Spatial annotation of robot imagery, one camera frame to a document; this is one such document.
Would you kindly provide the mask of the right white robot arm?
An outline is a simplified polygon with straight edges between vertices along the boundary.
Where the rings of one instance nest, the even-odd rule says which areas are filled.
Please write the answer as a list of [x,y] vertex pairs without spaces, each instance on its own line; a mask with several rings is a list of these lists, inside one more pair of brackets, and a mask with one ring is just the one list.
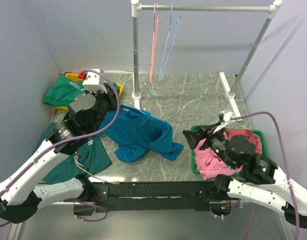
[[225,128],[214,132],[214,126],[198,126],[182,133],[189,147],[212,150],[226,166],[242,169],[243,181],[218,174],[213,182],[213,195],[222,200],[237,198],[271,209],[285,220],[307,229],[307,189],[289,179],[271,159],[256,152],[256,145],[239,134],[228,136]]

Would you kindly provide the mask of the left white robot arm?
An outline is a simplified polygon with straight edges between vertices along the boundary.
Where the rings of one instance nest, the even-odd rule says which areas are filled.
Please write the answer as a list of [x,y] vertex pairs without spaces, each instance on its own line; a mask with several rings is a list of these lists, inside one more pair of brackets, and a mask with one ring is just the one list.
[[117,119],[100,127],[108,111],[120,111],[117,88],[107,80],[104,90],[93,90],[77,96],[69,104],[67,118],[56,124],[36,152],[10,177],[0,183],[0,218],[19,224],[38,210],[63,200],[87,201],[95,189],[88,177],[77,175],[70,180],[39,186],[41,180],[58,164],[86,144],[90,137],[107,130]]

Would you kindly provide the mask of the blue t shirt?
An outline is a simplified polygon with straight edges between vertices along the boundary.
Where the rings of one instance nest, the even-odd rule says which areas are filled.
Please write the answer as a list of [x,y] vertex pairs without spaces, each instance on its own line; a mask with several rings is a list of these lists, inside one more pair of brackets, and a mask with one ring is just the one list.
[[149,151],[161,154],[167,160],[176,160],[184,146],[173,141],[172,126],[148,111],[142,111],[145,114],[122,104],[115,122],[98,135],[106,135],[118,144],[114,153],[125,163],[136,162]]

